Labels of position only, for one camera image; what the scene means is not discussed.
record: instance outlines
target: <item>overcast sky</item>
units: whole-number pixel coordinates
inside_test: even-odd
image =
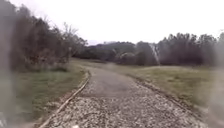
[[[94,41],[158,42],[170,33],[224,29],[223,0],[10,0],[62,28],[66,22]]]

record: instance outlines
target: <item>foliage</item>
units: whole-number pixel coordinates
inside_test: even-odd
[[[4,31],[1,33],[6,33],[2,35],[4,40],[10,40],[10,62],[14,70],[62,67],[86,43],[71,27],[65,25],[62,32],[42,18],[32,16],[25,6],[16,8],[8,1],[0,2],[1,30]]]
[[[222,51],[224,43],[221,34],[219,41],[211,35],[197,38],[193,34],[169,35],[159,43],[110,42],[86,46],[76,57],[98,59],[130,65],[215,65],[217,49]]]

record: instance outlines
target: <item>dirt path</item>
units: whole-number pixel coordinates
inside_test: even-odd
[[[54,117],[50,128],[205,128],[163,96],[131,78],[88,68],[87,87]]]

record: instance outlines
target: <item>green grass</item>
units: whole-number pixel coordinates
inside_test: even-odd
[[[140,67],[76,61],[82,65],[109,69],[150,81],[188,105],[205,106],[212,87],[212,70],[208,67]]]
[[[47,103],[58,101],[66,93],[79,88],[84,75],[84,69],[76,66],[74,62],[69,65],[67,72],[15,73],[16,101],[21,107],[19,114],[33,120],[50,113],[55,106],[49,106]]]

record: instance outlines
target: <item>vegetation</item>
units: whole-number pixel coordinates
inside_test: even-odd
[[[216,65],[217,51],[223,48],[224,34],[218,39],[211,35],[170,35],[155,43],[105,42],[86,46],[74,57],[98,59],[127,65]]]
[[[61,104],[71,91],[79,88],[85,71],[70,64],[68,72],[17,72],[14,74],[17,105],[21,105],[17,116],[33,120],[46,115]]]
[[[0,105],[0,112],[10,119],[37,119],[58,107],[55,102],[65,94],[77,89],[85,72],[71,65],[69,59],[80,52],[86,41],[68,25],[59,30],[33,16],[25,6],[15,7],[6,0],[0,0],[0,19],[1,74],[13,76],[10,82],[16,101],[15,106],[9,105],[14,108],[7,111],[7,105],[3,109]],[[9,90],[1,86],[1,91],[11,92],[11,86]]]

